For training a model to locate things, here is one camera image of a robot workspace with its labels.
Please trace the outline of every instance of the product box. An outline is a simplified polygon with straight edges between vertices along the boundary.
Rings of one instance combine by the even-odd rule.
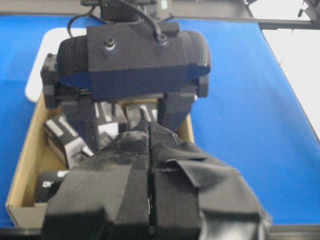
[[[156,103],[154,100],[122,101],[125,109],[128,104]],[[49,147],[44,123],[61,113],[61,110],[46,109],[43,95],[39,98],[29,126],[24,146],[20,154],[6,208],[12,221],[21,228],[41,228],[46,212],[46,204],[35,205],[39,176],[43,171],[63,171],[67,167]],[[194,141],[191,118],[188,115],[178,132],[185,141]]]
[[[68,169],[82,161],[81,150],[87,145],[67,122],[65,114],[61,113],[47,120],[44,130],[51,150]]]
[[[127,118],[118,103],[97,102],[94,108],[99,135],[107,133],[115,138],[128,130]]]
[[[128,121],[128,128],[131,129],[140,123],[141,119],[148,122],[158,120],[158,109],[155,102],[128,104],[125,107],[125,115]]]
[[[68,172],[69,171],[67,170],[43,171],[39,176],[36,185],[34,205],[40,206],[42,204],[46,204],[48,200],[56,194],[60,184]]]

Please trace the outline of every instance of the blue tabletop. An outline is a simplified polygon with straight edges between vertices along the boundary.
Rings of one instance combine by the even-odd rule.
[[[0,227],[12,226],[5,201],[35,107],[26,82],[44,34],[69,19],[0,17]],[[205,35],[213,59],[209,97],[192,108],[196,143],[239,169],[275,224],[320,224],[320,146],[259,26],[179,22]]]

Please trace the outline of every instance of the black rubber padding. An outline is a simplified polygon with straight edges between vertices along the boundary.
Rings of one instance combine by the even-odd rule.
[[[60,43],[56,57],[60,78],[88,71],[87,36],[68,38]]]

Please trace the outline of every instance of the cardboard box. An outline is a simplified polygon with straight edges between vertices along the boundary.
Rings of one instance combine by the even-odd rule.
[[[122,101],[126,104],[156,102],[155,99]],[[38,177],[43,170],[67,170],[66,166],[48,146],[44,122],[60,113],[48,110],[43,95],[38,100],[29,126],[24,146],[11,183],[6,208],[12,221],[21,228],[41,228],[46,212],[45,205],[34,206]],[[191,118],[188,115],[178,132],[180,138],[194,142]]]

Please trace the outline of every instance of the white label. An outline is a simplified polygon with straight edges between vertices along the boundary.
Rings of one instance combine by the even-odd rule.
[[[53,181],[44,181],[42,183],[42,187],[43,188],[50,188],[53,183],[54,183]]]
[[[66,117],[60,116],[58,121],[69,131],[69,133],[75,138],[78,137],[78,133],[67,123]]]
[[[158,120],[158,110],[157,109],[152,109],[151,112],[152,112],[152,115],[153,115],[154,119],[157,121]]]
[[[81,162],[81,150],[84,148],[84,146],[86,146],[86,144],[81,137],[77,137],[64,146],[69,169],[73,168]]]
[[[103,133],[107,133],[111,137],[115,138],[115,136],[119,134],[119,124],[117,122],[111,122],[111,123],[99,125],[98,132],[99,132],[99,135]]]
[[[58,173],[56,174],[58,176],[58,178],[63,178],[69,171],[58,171]]]
[[[162,9],[168,9],[168,1],[167,0],[162,0],[161,1],[161,8]]]
[[[146,119],[148,122],[151,122],[151,118],[150,118],[150,115],[149,115],[147,106],[146,106],[146,105],[141,105],[141,106],[140,106],[140,109],[143,110],[145,119]]]
[[[64,132],[57,126],[57,124],[55,124],[54,121],[52,121],[51,119],[46,121],[45,123],[53,132],[57,137],[61,137]]]
[[[82,151],[90,157],[94,155],[94,153],[91,151],[91,149],[88,146],[85,146],[84,148],[82,148]]]
[[[94,109],[95,109],[95,117],[99,118],[100,114],[99,114],[99,109],[98,109],[98,103],[94,104]]]
[[[102,112],[107,123],[112,121],[111,116],[108,115],[108,112],[111,114],[111,104],[105,101],[101,102]]]

